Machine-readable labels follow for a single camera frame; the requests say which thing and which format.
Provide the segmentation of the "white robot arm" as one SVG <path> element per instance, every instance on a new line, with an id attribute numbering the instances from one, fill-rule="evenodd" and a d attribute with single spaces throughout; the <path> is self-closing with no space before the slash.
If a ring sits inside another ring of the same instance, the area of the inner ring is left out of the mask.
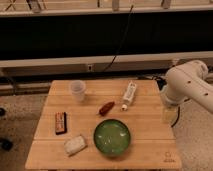
<path id="1" fill-rule="evenodd" d="M 171 124 L 177 116 L 178 106 L 185 97 L 194 100 L 213 114 L 213 86 L 205 79 L 208 67 L 201 60 L 193 60 L 170 68 L 166 84 L 160 91 L 164 105 L 162 121 Z"/>

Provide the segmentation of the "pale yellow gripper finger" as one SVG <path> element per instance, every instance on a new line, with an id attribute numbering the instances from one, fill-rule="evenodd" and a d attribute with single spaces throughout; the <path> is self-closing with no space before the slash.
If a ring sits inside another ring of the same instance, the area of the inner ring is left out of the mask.
<path id="1" fill-rule="evenodd" d="M 175 108 L 164 108 L 162 114 L 162 121 L 165 124 L 172 124 L 176 117 L 176 109 Z"/>

